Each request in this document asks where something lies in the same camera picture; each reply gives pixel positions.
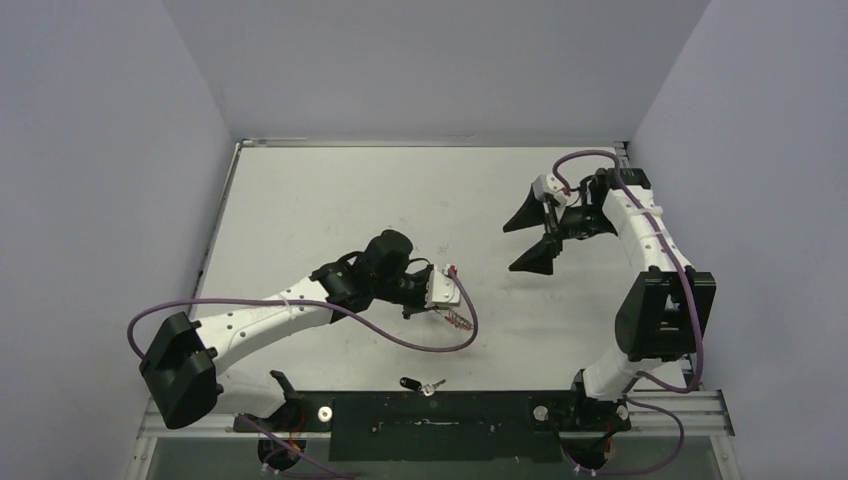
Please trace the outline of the metal keyring organizer red handle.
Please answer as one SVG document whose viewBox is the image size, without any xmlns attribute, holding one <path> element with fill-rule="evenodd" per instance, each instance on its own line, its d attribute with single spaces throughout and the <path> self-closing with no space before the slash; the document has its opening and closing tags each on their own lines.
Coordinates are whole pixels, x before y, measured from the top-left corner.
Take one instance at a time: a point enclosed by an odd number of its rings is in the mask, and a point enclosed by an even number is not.
<svg viewBox="0 0 848 480">
<path fill-rule="evenodd" d="M 462 331 L 472 331 L 474 329 L 473 322 L 465 318 L 462 314 L 451 308 L 435 308 L 433 310 L 441 319 L 446 321 L 454 328 Z"/>
</svg>

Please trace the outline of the key with black tag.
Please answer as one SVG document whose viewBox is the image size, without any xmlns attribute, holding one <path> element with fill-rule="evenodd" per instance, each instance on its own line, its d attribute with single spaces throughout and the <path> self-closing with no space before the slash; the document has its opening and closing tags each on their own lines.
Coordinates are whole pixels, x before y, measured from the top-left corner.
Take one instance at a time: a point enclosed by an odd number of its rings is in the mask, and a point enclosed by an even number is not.
<svg viewBox="0 0 848 480">
<path fill-rule="evenodd" d="M 401 377 L 399 379 L 399 385 L 402 388 L 405 388 L 415 393 L 422 394 L 427 397 L 433 396 L 438 390 L 438 388 L 444 385 L 445 383 L 445 379 L 431 383 L 423 383 L 419 380 L 415 380 L 409 377 Z"/>
</svg>

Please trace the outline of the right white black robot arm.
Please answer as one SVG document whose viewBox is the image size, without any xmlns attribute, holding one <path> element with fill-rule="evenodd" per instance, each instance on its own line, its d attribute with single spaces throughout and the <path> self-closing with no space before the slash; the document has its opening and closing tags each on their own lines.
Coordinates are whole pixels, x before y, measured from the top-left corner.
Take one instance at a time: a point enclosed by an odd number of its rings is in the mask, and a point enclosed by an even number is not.
<svg viewBox="0 0 848 480">
<path fill-rule="evenodd" d="M 551 275 L 566 241 L 612 234 L 635 274 L 615 316 L 614 346 L 575 375 L 565 402 L 571 426 L 589 430 L 618 421 L 625 394 L 640 379 L 675 393 L 696 387 L 672 386 L 652 372 L 702 352 L 717 285 L 680 254 L 661 215 L 643 170 L 606 168 L 576 189 L 553 174 L 539 176 L 502 227 L 505 233 L 543 229 L 541 239 L 510 264 L 512 272 Z"/>
</svg>

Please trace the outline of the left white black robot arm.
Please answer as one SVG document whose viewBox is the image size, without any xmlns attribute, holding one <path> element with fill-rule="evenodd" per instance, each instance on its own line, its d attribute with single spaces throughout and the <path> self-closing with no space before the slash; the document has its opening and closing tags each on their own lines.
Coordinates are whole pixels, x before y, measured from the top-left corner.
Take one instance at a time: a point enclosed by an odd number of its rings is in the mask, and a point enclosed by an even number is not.
<svg viewBox="0 0 848 480">
<path fill-rule="evenodd" d="M 365 311 L 374 301 L 406 316 L 450 300 L 452 281 L 436 267 L 408 270 L 412 242 L 385 230 L 364 250 L 326 263 L 266 299 L 233 303 L 229 312 L 163 321 L 143 354 L 140 373 L 167 428 L 185 428 L 211 413 L 248 414 L 282 431 L 299 405 L 278 372 L 233 372 L 247 356 L 301 331 Z"/>
</svg>

